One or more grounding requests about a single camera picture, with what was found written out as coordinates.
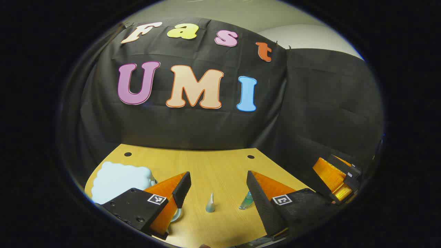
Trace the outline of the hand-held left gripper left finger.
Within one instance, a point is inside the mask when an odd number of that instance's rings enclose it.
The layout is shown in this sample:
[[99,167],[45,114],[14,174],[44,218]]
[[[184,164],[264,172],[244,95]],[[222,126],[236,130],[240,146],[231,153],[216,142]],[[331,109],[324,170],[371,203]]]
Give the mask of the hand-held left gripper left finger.
[[180,216],[191,186],[188,171],[155,185],[146,179],[116,185],[97,183],[93,187],[93,201],[132,229],[165,240],[170,224]]

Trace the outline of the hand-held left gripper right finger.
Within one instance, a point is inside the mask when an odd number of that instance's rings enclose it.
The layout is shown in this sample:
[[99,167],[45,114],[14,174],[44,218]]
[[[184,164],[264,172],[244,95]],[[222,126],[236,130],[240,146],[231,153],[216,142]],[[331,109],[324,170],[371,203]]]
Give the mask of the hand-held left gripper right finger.
[[266,235],[273,240],[306,235],[334,217],[345,203],[329,190],[320,193],[299,179],[283,183],[253,170],[247,172],[247,187]]

